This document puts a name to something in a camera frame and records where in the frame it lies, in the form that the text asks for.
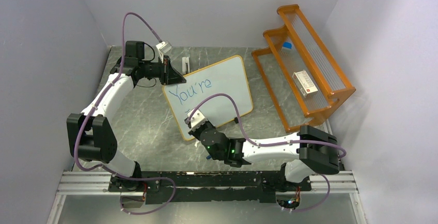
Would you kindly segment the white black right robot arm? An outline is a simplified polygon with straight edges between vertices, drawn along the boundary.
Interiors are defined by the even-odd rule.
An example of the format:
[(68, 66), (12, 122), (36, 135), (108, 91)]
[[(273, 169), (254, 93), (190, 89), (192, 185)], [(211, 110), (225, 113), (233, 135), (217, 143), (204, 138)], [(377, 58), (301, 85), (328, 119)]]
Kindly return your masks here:
[(293, 189), (314, 173), (338, 174), (339, 159), (346, 153), (335, 136), (309, 125), (283, 137), (249, 140), (229, 138), (207, 121), (189, 134), (201, 142), (213, 160), (231, 167), (240, 168), (270, 159), (284, 160), (284, 172), (278, 181), (285, 190)]

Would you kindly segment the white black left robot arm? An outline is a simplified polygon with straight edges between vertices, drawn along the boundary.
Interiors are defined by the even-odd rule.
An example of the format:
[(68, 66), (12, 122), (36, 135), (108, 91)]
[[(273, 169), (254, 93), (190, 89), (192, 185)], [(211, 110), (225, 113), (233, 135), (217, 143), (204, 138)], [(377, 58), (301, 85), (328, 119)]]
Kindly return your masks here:
[(67, 118), (70, 153), (82, 171), (102, 167), (122, 178), (122, 184), (131, 191), (143, 184), (139, 164), (127, 158), (119, 149), (111, 120), (123, 99), (143, 78), (156, 79), (161, 85), (186, 83), (183, 75), (175, 70), (167, 52), (171, 45), (159, 42), (153, 48), (154, 59), (145, 59), (146, 43), (127, 41), (124, 53), (111, 68), (108, 80), (96, 98), (80, 113)]

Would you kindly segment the yellow-framed whiteboard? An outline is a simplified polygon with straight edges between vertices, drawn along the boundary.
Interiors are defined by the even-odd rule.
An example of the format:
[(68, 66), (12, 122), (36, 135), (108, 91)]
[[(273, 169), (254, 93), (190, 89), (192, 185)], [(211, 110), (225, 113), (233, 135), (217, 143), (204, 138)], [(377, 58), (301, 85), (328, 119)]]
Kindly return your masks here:
[(184, 84), (162, 88), (183, 140), (194, 138), (188, 134), (190, 129), (184, 123), (188, 113), (211, 95), (224, 93), (232, 97), (240, 116), (250, 113), (254, 108), (243, 58), (239, 55), (196, 70), (184, 78)]

